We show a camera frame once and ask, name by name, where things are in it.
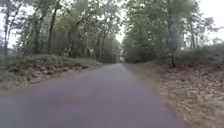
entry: ground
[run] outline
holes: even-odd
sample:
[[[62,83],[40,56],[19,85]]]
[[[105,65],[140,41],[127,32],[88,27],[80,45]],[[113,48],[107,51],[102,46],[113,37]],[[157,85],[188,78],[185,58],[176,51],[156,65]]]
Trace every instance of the ground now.
[[[92,59],[68,58],[56,55],[32,55],[9,58],[0,62],[0,94],[25,88],[52,77],[80,72],[100,66]]]
[[[156,90],[191,128],[223,128],[222,69],[208,66],[169,69],[152,63],[126,66]]]
[[[121,64],[1,96],[0,113],[2,128],[186,128]]]

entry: bush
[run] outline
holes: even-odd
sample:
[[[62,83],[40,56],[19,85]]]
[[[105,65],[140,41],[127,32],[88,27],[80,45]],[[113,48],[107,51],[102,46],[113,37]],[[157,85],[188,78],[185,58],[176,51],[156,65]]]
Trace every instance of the bush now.
[[[224,64],[224,45],[205,46],[190,51],[180,51],[176,54],[178,65],[215,65]]]

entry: paved road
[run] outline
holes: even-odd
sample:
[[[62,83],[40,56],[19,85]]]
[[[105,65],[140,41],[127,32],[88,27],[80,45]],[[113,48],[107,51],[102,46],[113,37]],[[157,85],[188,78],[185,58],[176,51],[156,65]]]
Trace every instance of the paved road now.
[[[0,128],[186,128],[121,64],[0,97]]]

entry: dry grass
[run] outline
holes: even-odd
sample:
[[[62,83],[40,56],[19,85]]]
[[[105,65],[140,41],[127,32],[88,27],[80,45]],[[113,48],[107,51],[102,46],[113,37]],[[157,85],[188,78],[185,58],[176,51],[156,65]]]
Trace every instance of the dry grass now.
[[[127,67],[144,81],[154,79],[158,84],[153,88],[189,127],[223,128],[223,70],[208,67],[164,69],[153,64]]]

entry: grass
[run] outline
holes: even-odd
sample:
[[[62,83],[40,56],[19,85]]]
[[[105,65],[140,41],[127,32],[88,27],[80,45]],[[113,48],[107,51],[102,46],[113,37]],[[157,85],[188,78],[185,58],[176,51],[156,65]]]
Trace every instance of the grass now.
[[[33,55],[10,58],[0,64],[0,90],[24,88],[31,83],[51,78],[68,71],[82,70],[100,65],[91,59],[73,59],[55,55]]]

